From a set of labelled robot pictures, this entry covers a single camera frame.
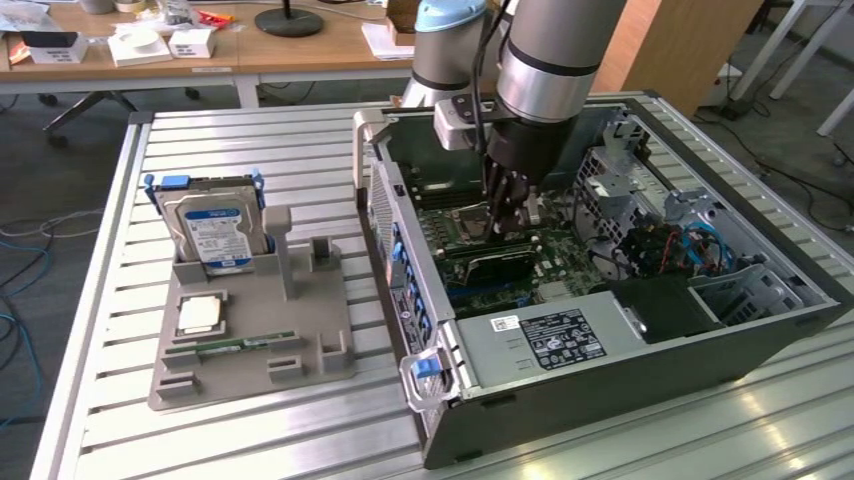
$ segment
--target aluminum extrusion table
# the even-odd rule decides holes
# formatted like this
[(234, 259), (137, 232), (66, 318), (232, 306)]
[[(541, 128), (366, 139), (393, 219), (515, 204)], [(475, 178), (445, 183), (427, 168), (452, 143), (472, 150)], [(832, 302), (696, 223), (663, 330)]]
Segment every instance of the aluminum extrusion table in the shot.
[[(636, 98), (854, 288), (848, 255), (663, 101)], [(350, 119), (378, 106), (162, 113), (129, 126), (32, 478), (823, 479), (854, 471), (850, 316), (732, 384), (453, 467), (420, 468), (352, 199)], [(665, 149), (651, 150), (676, 187), (696, 186)], [(145, 396), (173, 246), (141, 175), (252, 167), (266, 178), (266, 201), (292, 207), (289, 241), (325, 234), (341, 248), (358, 373), (153, 412)]]

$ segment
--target hard disk drive label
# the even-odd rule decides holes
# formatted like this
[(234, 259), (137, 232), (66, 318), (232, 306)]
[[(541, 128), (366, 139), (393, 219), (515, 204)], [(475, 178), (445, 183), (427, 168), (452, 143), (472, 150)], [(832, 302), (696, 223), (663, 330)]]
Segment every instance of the hard disk drive label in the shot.
[(605, 355), (604, 347), (580, 310), (545, 315), (519, 322), (539, 366), (564, 367)]
[(202, 263), (221, 268), (249, 263), (252, 251), (245, 234), (238, 230), (238, 209), (197, 210), (186, 212), (184, 217)]

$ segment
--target motherboard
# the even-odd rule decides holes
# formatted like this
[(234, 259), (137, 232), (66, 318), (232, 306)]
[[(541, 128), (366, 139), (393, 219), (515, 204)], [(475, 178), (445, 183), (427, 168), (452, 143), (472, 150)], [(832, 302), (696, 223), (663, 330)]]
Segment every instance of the motherboard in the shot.
[(418, 211), (456, 318), (587, 295), (603, 276), (552, 196), (539, 224), (487, 242), (485, 204)]

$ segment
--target wooden table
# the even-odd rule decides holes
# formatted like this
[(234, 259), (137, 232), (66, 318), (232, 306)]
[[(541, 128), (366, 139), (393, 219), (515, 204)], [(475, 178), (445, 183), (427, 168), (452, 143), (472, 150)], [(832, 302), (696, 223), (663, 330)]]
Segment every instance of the wooden table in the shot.
[[(116, 68), (105, 43), (92, 45), (80, 64), (37, 65), (30, 59), (12, 66), (0, 63), (0, 94), (232, 85), (237, 88), (240, 106), (256, 108), (254, 87), (260, 83), (409, 75), (410, 62), (382, 62), (373, 58), (358, 19), (314, 10), (325, 20), (322, 31), (310, 37), (290, 39), (268, 35), (254, 27), (254, 15), (274, 8), (273, 5), (201, 5), (198, 8), (233, 15), (237, 23), (245, 25), (238, 32), (216, 32), (213, 58), (174, 59)], [(384, 14), (381, 9), (366, 5), (334, 8), (366, 17)], [(133, 21), (130, 14), (86, 15), (77, 5), (68, 4), (52, 5), (50, 16), (64, 30), (92, 37), (109, 36), (116, 23)], [(0, 46), (8, 50), (18, 40), (18, 35), (12, 34)]]

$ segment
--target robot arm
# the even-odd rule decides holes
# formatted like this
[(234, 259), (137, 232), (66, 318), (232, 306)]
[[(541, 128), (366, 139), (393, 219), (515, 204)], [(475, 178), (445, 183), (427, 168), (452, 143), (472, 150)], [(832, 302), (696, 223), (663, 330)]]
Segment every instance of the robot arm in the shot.
[[(625, 0), (519, 2), (483, 155), (493, 236), (536, 223), (537, 188), (557, 162), (624, 5)], [(457, 113), (463, 101), (436, 103), (436, 134), (445, 148), (459, 146), (452, 138), (471, 129), (473, 115)]]

